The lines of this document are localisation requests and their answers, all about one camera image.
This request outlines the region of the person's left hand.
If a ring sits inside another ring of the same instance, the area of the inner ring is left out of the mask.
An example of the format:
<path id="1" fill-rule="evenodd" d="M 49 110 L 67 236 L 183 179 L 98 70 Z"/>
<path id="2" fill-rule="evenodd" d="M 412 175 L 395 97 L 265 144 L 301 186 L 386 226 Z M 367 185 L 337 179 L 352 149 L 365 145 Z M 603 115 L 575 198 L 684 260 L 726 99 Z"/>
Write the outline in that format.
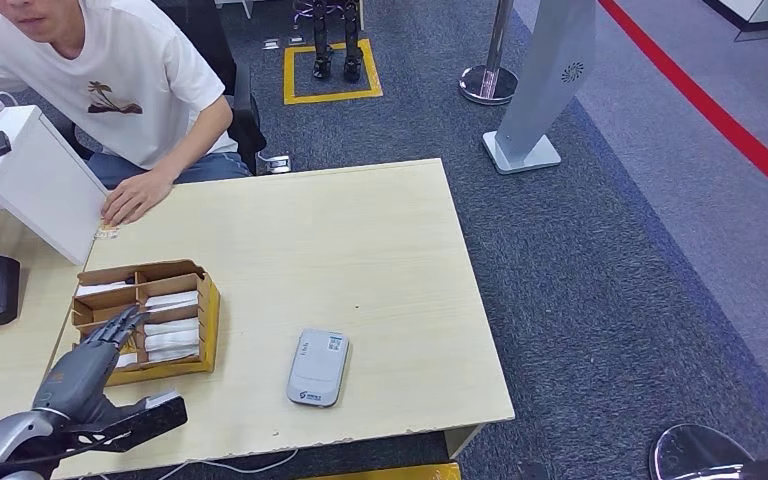
<path id="1" fill-rule="evenodd" d="M 103 225 L 133 223 L 161 202 L 174 180 L 164 172 L 149 171 L 123 180 L 107 196 L 101 210 Z"/>

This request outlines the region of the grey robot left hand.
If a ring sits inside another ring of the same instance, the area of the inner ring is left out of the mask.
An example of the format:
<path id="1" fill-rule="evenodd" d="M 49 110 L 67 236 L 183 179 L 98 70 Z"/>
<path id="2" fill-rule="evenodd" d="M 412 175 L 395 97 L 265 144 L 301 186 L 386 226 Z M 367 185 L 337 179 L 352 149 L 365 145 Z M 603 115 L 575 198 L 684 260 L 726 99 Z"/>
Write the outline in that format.
<path id="1" fill-rule="evenodd" d="M 144 399 L 114 406 L 104 395 L 104 387 L 122 346 L 147 318 L 147 313 L 131 305 L 96 328 L 55 363 L 37 390 L 32 408 L 54 412 L 77 425 L 115 423 L 143 411 Z"/>

